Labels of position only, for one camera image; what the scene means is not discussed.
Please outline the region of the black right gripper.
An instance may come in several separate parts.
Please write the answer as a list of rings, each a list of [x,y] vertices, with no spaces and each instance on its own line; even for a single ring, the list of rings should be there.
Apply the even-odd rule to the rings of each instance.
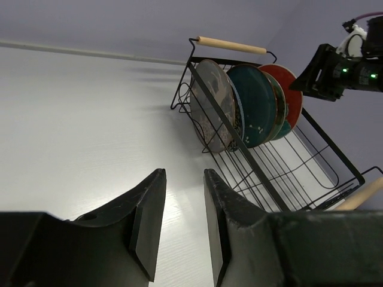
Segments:
[[[334,102],[345,90],[382,91],[382,57],[344,57],[329,44],[321,44],[290,90]]]

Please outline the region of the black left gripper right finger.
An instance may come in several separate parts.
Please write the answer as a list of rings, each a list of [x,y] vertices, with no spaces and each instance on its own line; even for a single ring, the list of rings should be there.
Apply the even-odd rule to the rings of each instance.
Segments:
[[[330,211],[268,213],[212,169],[204,193],[215,286],[381,286],[382,212],[359,206],[378,179]]]

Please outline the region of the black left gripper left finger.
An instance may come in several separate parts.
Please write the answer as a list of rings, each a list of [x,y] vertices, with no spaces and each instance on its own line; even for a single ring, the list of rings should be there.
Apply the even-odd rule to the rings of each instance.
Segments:
[[[148,286],[156,273],[166,172],[77,219],[1,213],[2,286]]]

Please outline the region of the red floral plate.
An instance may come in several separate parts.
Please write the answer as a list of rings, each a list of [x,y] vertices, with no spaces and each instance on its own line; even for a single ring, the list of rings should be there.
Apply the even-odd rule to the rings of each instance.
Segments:
[[[300,91],[290,89],[290,84],[296,79],[294,73],[288,68],[278,64],[261,65],[259,69],[273,76],[284,92],[286,104],[288,105],[287,121],[290,129],[294,129],[303,108],[303,94]]]

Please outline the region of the dark teal brown-rimmed plate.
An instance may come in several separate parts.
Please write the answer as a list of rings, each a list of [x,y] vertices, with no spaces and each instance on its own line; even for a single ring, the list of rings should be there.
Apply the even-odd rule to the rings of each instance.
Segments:
[[[275,95],[276,100],[276,117],[270,135],[266,142],[276,141],[286,136],[291,131],[291,125],[288,122],[288,104],[285,99],[284,91],[280,83],[270,73],[263,71],[268,78]]]

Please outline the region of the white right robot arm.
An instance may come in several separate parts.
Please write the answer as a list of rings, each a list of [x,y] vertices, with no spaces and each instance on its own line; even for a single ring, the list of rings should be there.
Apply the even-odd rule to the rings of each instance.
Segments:
[[[331,102],[345,90],[382,92],[382,13],[367,13],[342,26],[348,36],[338,47],[319,45],[291,90]]]

